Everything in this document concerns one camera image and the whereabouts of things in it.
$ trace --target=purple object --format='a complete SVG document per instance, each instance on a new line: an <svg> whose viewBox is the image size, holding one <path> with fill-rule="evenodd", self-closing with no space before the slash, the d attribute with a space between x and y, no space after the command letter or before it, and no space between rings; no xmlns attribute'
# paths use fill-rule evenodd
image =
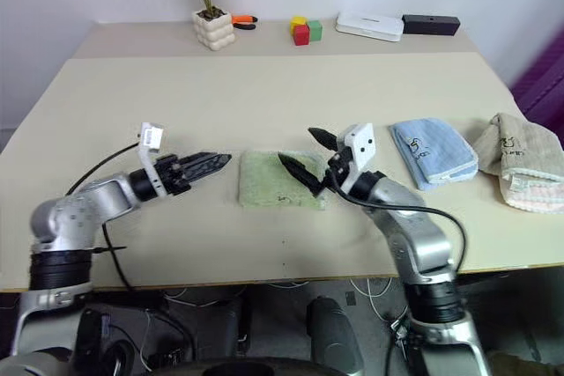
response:
<svg viewBox="0 0 564 376"><path fill-rule="evenodd" d="M564 143L564 29L511 92L529 121L549 128Z"/></svg>

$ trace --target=green cube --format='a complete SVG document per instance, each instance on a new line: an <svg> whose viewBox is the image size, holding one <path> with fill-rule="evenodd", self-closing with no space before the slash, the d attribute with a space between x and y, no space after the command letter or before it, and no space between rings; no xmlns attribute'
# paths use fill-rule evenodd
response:
<svg viewBox="0 0 564 376"><path fill-rule="evenodd" d="M308 21L309 41L319 41L323 27L319 21Z"/></svg>

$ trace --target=yellow cube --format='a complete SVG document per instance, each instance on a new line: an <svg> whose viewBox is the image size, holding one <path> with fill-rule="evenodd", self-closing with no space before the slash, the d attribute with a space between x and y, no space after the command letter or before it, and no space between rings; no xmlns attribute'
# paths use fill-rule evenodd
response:
<svg viewBox="0 0 564 376"><path fill-rule="evenodd" d="M293 17L290 21L290 34L293 35L293 29L296 26L304 26L308 22L308 19L305 17Z"/></svg>

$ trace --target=white box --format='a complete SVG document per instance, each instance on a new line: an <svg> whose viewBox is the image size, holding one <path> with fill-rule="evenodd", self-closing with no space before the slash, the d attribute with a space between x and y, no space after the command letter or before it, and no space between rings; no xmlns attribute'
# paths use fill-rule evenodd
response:
<svg viewBox="0 0 564 376"><path fill-rule="evenodd" d="M404 32L404 21L400 18L365 13L341 12L335 28L341 33L363 35L386 41L400 41Z"/></svg>

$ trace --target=blue towel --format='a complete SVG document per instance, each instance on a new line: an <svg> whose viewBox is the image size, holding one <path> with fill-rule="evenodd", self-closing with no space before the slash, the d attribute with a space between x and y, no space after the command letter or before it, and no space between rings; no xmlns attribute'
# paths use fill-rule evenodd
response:
<svg viewBox="0 0 564 376"><path fill-rule="evenodd" d="M391 126L417 187L423 191L465 181L478 171L478 156L458 132L440 119L427 118Z"/></svg>

